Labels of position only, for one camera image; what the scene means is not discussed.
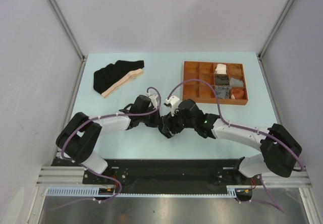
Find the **black underwear beige waistband front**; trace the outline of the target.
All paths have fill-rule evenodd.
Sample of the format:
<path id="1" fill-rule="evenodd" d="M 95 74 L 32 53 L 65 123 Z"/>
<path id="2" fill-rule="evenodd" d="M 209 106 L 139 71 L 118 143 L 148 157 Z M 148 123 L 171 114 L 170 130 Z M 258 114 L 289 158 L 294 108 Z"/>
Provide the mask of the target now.
<path id="1" fill-rule="evenodd" d="M 179 116 L 173 116 L 171 113 L 162 116 L 158 123 L 159 132 L 168 139 L 172 138 L 178 133 L 181 133 L 183 129 L 184 127 Z"/>

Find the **black underwear beige waistband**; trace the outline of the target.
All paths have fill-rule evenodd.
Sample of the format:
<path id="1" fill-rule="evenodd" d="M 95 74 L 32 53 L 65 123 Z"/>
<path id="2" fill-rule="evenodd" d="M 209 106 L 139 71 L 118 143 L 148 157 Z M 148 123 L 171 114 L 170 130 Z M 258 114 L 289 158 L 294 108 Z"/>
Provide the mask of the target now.
<path id="1" fill-rule="evenodd" d="M 159 132 L 168 139 L 172 138 L 178 133 L 181 133 L 183 129 L 184 127 L 179 116 L 173 116 L 171 113 L 162 116 L 158 123 Z"/>
<path id="2" fill-rule="evenodd" d="M 123 61 L 97 70 L 93 74 L 93 89 L 102 97 L 107 98 L 124 84 L 143 74 L 144 60 Z"/>

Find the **grey striped boxer underwear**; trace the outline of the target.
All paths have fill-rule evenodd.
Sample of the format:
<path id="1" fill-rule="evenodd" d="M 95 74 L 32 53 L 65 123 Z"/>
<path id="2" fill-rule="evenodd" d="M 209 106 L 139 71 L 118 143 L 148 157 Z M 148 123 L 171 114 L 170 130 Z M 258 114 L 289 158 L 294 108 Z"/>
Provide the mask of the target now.
<path id="1" fill-rule="evenodd" d="M 230 98 L 230 92 L 231 92 L 231 86 L 230 85 L 216 85 L 215 91 L 217 94 L 217 97 L 220 99 L 229 99 Z"/>

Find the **black underwear beige waistband back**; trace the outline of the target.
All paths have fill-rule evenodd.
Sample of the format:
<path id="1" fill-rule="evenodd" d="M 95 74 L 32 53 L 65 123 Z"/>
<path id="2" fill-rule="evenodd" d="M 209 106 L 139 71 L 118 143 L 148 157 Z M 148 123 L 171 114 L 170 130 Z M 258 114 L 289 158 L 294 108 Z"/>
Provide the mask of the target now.
<path id="1" fill-rule="evenodd" d="M 124 84 L 143 74 L 144 60 L 123 61 L 97 70 L 93 74 L 93 89 L 102 97 L 107 98 Z"/>

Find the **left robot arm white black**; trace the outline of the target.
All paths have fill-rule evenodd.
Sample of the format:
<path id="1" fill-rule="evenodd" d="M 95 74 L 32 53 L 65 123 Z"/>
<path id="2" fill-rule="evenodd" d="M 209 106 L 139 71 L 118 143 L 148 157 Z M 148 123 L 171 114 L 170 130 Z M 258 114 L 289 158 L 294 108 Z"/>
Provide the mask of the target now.
<path id="1" fill-rule="evenodd" d="M 114 131 L 126 131 L 144 123 L 156 128 L 160 118 L 158 107 L 160 99 L 157 94 L 139 95 L 134 103 L 119 110 L 111 117 L 95 117 L 79 112 L 68 122 L 56 139 L 58 148 L 64 151 L 63 156 L 83 167 L 94 171 L 94 178 L 100 183 L 107 183 L 112 172 L 108 163 L 94 151 L 100 135 Z"/>

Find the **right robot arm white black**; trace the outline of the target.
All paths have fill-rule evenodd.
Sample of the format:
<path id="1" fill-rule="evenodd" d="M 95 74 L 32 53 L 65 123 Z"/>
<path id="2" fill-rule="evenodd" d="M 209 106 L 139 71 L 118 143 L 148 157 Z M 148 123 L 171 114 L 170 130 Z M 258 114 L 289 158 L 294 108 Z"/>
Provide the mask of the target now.
<path id="1" fill-rule="evenodd" d="M 251 128 L 236 125 L 219 115 L 203 113 L 192 99 L 181 101 L 172 96 L 164 104 L 171 109 L 165 119 L 169 138 L 189 128 L 202 138 L 230 140 L 259 151 L 258 155 L 239 159 L 233 171 L 236 183 L 245 184 L 251 177 L 267 172 L 288 178 L 295 170 L 302 147 L 284 126 Z"/>

